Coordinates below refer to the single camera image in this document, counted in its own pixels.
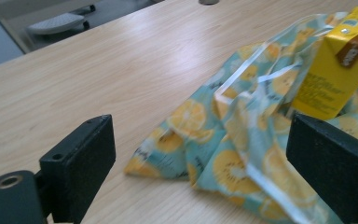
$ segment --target floor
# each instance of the floor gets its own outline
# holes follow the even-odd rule
[[[155,2],[152,0],[102,0],[94,5],[96,7],[96,11],[94,12],[91,12],[89,7],[84,7],[72,13],[85,16],[89,22],[90,29],[92,29],[93,27],[105,24],[153,4],[155,4]],[[55,35],[31,35],[31,37],[35,47],[40,49],[83,31],[83,26],[79,25],[74,29]]]
[[[84,15],[89,22],[90,29],[93,27],[113,21],[125,15],[131,14],[137,10],[152,6],[160,0],[101,0],[95,4],[96,11],[90,12],[88,7],[80,8],[73,13]],[[48,37],[40,35],[31,35],[36,49],[41,49],[50,44],[61,41],[73,35],[80,34],[84,31],[83,26],[71,29]],[[23,53],[17,45],[7,35],[5,30],[0,26],[0,63],[10,61],[20,57]]]

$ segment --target table surface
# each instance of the table surface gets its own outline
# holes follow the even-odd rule
[[[126,176],[132,153],[239,47],[352,0],[167,0],[0,65],[0,175],[112,114],[117,162],[83,223],[263,223],[185,181]]]

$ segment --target patterned bag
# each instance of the patterned bag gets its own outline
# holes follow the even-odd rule
[[[271,223],[339,223],[287,161],[285,114],[320,44],[345,13],[312,15],[237,50],[133,154],[126,174],[188,179]],[[358,138],[358,92],[329,122]]]

